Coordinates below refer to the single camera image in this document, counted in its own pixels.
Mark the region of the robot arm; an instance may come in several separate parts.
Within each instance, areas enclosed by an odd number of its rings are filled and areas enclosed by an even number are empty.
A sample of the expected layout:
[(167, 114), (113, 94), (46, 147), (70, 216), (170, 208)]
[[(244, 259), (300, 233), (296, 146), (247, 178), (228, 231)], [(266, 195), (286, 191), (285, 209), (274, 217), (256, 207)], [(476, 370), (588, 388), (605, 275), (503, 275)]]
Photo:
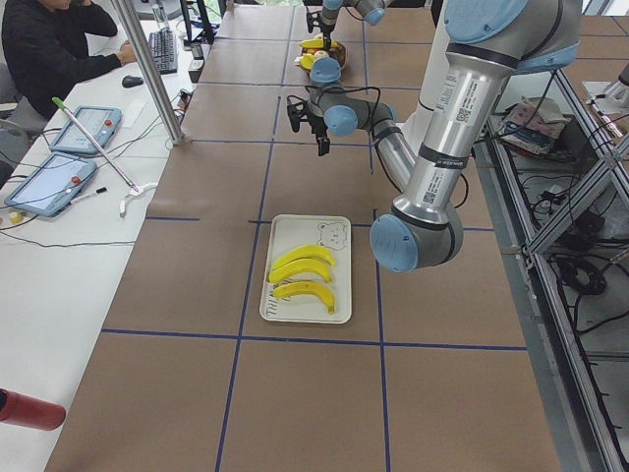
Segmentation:
[(393, 272), (439, 266), (457, 255), (463, 228), (450, 199), (474, 141), (511, 76), (557, 70), (575, 59), (582, 4), (450, 1), (442, 18), (448, 70), (417, 147), (386, 104), (348, 95), (335, 59), (316, 60), (310, 72), (311, 113), (335, 136), (372, 133), (384, 168), (402, 191), (370, 233), (375, 259)]
[(352, 8), (363, 21), (370, 26), (377, 25), (384, 17), (386, 8), (391, 1), (386, 0), (323, 0), (319, 11), (320, 29), (325, 34), (331, 34), (336, 26), (342, 7)]

